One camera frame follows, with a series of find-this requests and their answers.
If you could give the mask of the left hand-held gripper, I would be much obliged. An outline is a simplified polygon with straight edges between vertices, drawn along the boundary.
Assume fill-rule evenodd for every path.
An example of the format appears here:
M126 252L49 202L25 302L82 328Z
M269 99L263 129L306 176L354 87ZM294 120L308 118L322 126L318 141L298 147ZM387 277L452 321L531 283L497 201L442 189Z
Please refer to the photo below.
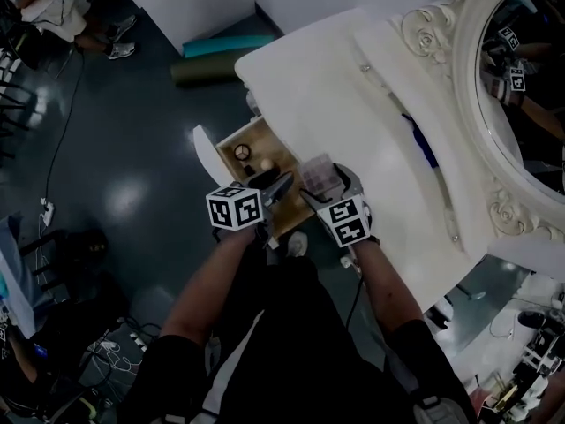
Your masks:
M293 172L287 171L265 190L233 183L209 193L206 204L214 239L220 242L228 232L252 228L263 246L277 248L270 208L292 185Z

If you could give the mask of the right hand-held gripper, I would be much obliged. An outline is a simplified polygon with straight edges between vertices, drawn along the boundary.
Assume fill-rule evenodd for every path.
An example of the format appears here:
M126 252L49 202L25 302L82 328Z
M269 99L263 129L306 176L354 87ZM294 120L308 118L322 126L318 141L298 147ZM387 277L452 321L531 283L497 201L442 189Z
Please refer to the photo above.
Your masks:
M304 188L300 196L317 213L336 244L345 248L372 236L372 213L359 177L340 163L333 166L341 184L330 198L320 198Z

